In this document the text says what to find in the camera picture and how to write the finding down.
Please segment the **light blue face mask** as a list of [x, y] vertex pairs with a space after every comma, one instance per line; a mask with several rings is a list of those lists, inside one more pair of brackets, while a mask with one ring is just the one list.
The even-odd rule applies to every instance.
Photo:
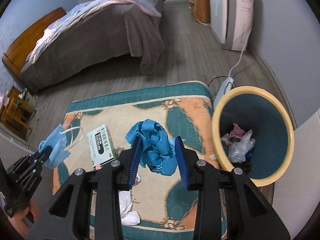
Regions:
[[48, 159], [43, 163], [44, 167], [55, 169], [69, 155], [70, 149], [78, 144], [84, 137], [84, 130], [80, 126], [67, 128], [66, 125], [59, 124], [52, 133], [39, 144], [39, 152], [42, 153], [46, 147], [51, 147], [52, 151]]

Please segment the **clear plastic bag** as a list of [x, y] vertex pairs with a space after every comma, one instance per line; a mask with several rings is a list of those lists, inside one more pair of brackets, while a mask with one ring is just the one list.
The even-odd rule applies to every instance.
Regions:
[[252, 138], [252, 133], [253, 131], [250, 129], [240, 140], [230, 137], [228, 158], [231, 163], [243, 163], [251, 160], [255, 146], [255, 139]]

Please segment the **blue cloth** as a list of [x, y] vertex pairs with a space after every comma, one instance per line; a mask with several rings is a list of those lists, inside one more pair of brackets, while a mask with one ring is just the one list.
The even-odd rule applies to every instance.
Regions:
[[140, 166], [148, 167], [153, 173], [172, 176], [178, 166], [176, 138], [169, 138], [163, 126], [151, 119], [134, 124], [125, 139], [132, 145], [136, 137], [142, 141]]

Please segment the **teal trash bin yellow rim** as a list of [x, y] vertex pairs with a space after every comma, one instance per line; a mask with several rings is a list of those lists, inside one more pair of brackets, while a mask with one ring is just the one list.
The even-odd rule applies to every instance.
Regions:
[[289, 167], [294, 150], [293, 126], [284, 106], [268, 91], [253, 86], [240, 86], [222, 96], [213, 111], [212, 137], [218, 162], [226, 171], [234, 166], [221, 137], [233, 124], [253, 132], [249, 178], [257, 187], [274, 183]]

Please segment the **white tissue at rug edge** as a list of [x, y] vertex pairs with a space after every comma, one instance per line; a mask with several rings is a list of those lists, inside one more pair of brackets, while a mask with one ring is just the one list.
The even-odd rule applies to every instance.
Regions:
[[140, 223], [140, 216], [137, 211], [132, 211], [131, 191], [119, 191], [119, 208], [121, 224], [124, 226], [135, 226]]

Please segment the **wooden shelf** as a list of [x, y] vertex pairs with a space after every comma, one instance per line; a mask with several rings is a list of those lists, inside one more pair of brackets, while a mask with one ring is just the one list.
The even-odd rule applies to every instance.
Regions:
[[1, 106], [1, 124], [23, 140], [27, 140], [33, 129], [29, 121], [35, 113], [35, 107], [20, 98], [21, 92], [11, 86], [5, 96], [8, 98]]

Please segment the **green white medicine box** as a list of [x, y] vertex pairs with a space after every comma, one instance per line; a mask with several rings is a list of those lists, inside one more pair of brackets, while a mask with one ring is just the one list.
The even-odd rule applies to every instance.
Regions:
[[106, 125], [87, 133], [91, 162], [94, 170], [99, 170], [116, 157]]

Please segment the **white door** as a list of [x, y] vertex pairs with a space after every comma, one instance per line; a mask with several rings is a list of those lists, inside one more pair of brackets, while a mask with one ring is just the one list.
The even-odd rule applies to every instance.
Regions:
[[295, 238], [319, 204], [319, 111], [294, 131], [287, 171], [274, 184], [273, 208]]

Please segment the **pink snack wrapper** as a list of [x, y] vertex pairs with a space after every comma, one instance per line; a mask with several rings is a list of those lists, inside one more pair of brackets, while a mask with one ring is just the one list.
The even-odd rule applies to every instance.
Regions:
[[246, 132], [240, 128], [240, 126], [236, 123], [233, 123], [233, 129], [229, 134], [230, 142], [239, 142], [242, 137], [246, 134]]

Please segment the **wooden headboard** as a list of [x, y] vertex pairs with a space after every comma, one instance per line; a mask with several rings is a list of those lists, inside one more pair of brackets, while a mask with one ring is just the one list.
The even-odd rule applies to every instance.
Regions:
[[26, 58], [35, 48], [36, 42], [43, 36], [44, 30], [65, 14], [66, 11], [62, 7], [46, 14], [21, 33], [3, 53], [3, 63], [19, 81], [22, 81], [21, 70], [25, 65]]

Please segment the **white power strip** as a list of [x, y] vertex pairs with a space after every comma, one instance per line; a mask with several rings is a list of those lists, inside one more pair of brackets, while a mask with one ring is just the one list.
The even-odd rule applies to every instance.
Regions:
[[232, 87], [233, 87], [233, 83], [234, 83], [234, 80], [232, 77], [228, 76], [225, 81], [222, 82], [218, 92], [217, 92], [217, 95], [214, 99], [214, 103], [213, 103], [213, 107], [216, 108], [217, 107], [217, 104], [219, 103], [219, 101], [221, 100], [221, 98], [227, 93], [229, 92]]

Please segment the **bed with grey blanket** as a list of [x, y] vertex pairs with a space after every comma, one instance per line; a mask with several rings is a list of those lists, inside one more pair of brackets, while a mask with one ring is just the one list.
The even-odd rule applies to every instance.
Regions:
[[35, 63], [27, 62], [21, 70], [22, 82], [36, 93], [125, 54], [139, 57], [139, 73], [150, 75], [165, 48], [160, 21], [133, 3], [108, 5], [64, 31]]

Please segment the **blue floral quilt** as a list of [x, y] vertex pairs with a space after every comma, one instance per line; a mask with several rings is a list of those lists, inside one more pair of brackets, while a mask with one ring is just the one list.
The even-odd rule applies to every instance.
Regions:
[[29, 62], [35, 64], [41, 54], [66, 30], [70, 29], [80, 20], [112, 4], [132, 3], [137, 5], [142, 12], [149, 16], [160, 17], [161, 13], [156, 9], [158, 0], [93, 0], [76, 5], [65, 16], [50, 24], [43, 36], [36, 42], [35, 48], [30, 54]]

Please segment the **white air purifier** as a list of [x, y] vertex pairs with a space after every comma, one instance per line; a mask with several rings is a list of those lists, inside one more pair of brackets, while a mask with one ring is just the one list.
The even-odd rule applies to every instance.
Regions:
[[253, 3], [254, 0], [210, 0], [210, 26], [222, 49], [246, 49]]

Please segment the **wooden nightstand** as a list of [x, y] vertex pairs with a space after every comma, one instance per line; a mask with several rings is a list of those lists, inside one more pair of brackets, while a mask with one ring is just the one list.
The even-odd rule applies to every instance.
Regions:
[[197, 23], [210, 25], [209, 0], [189, 0], [191, 14]]

